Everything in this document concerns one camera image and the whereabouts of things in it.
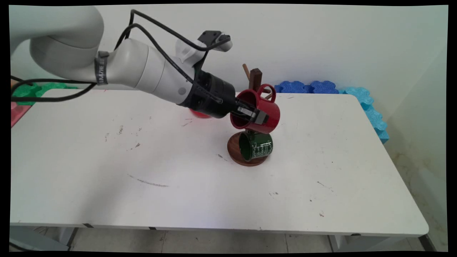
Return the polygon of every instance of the wooden base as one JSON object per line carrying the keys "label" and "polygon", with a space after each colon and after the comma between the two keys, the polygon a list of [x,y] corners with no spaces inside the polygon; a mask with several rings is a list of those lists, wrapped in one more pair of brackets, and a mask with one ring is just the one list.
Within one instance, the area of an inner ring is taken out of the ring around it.
{"label": "wooden base", "polygon": [[227,142],[228,154],[230,154],[230,157],[232,158],[232,160],[243,166],[257,166],[259,164],[262,164],[267,159],[268,155],[264,156],[264,157],[252,159],[251,161],[244,160],[244,158],[241,155],[241,152],[239,150],[239,144],[238,144],[240,134],[241,134],[241,132],[234,134],[233,136],[230,137],[230,139]]}

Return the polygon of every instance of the table leg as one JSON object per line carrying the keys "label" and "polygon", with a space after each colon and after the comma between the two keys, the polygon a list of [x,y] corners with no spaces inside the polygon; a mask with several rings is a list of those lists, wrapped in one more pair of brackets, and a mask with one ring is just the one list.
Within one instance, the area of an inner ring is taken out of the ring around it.
{"label": "table leg", "polygon": [[20,226],[10,226],[10,242],[35,251],[68,251],[69,248],[66,244]]}
{"label": "table leg", "polygon": [[329,236],[334,252],[372,252],[394,244],[404,237]]}

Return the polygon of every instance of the wooden peg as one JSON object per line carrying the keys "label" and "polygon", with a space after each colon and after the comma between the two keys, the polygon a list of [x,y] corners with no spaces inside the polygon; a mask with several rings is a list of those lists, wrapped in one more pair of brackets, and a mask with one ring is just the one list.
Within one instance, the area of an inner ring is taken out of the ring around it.
{"label": "wooden peg", "polygon": [[[258,68],[252,69],[250,72],[249,88],[257,92],[258,89],[260,88],[261,84],[262,84],[262,72]],[[271,93],[271,91],[269,89],[264,89],[262,92]]]}
{"label": "wooden peg", "polygon": [[249,81],[250,75],[249,75],[248,66],[246,64],[243,64],[243,69],[244,69],[244,72],[246,73],[246,76],[248,77],[248,81]]}

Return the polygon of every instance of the mug tree stand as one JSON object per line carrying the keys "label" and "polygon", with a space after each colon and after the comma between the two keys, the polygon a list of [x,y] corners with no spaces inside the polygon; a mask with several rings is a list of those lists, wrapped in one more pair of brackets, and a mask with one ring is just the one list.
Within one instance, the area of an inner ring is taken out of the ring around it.
{"label": "mug tree stand", "polygon": [[[253,89],[254,91],[257,91],[261,85],[262,72],[259,69],[253,69],[249,72],[246,64],[243,64],[243,69],[249,80],[249,88]],[[270,93],[270,90],[264,89],[263,92]],[[271,97],[271,94],[268,95],[266,97],[266,99],[269,99],[270,97]],[[241,151],[239,149],[239,143],[238,143],[240,134],[241,134],[241,132],[234,134],[233,136],[230,137],[230,139],[227,142],[228,154],[230,155],[232,160],[242,166],[257,166],[257,165],[262,164],[268,158],[268,155],[252,159],[251,161],[244,160],[243,156],[241,155]]]}

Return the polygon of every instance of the scuff mark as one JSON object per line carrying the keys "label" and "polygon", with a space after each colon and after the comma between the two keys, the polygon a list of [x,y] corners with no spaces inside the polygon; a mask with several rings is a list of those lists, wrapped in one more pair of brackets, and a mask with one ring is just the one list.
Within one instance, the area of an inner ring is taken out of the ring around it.
{"label": "scuff mark", "polygon": [[400,159],[401,156],[405,156],[404,154],[397,153],[394,157],[392,157],[392,162],[397,165],[398,160]]}
{"label": "scuff mark", "polygon": [[222,155],[219,155],[219,154],[218,154],[218,156],[221,157],[222,159],[224,159],[224,161],[228,161],[228,160],[226,160],[224,157],[222,157]]}
{"label": "scuff mark", "polygon": [[150,182],[147,182],[147,181],[144,181],[144,180],[141,180],[141,179],[138,179],[138,178],[135,178],[134,176],[130,175],[130,174],[127,174],[129,177],[133,178],[133,179],[136,179],[138,181],[140,181],[141,183],[146,183],[148,185],[153,185],[153,186],[156,186],[156,187],[168,187],[167,185],[161,185],[161,184],[156,184],[156,183],[150,183]]}
{"label": "scuff mark", "polygon": [[278,192],[268,192],[268,194],[271,196],[271,198],[276,200],[275,195],[277,195]]}
{"label": "scuff mark", "polygon": [[332,190],[332,188],[331,188],[331,187],[326,187],[326,186],[324,186],[324,184],[322,184],[322,183],[321,183],[321,182],[319,182],[319,181],[317,181],[317,183],[321,184],[323,187],[325,187],[325,188],[327,188],[327,189],[329,189],[330,191],[332,191],[332,192],[333,192],[333,190]]}

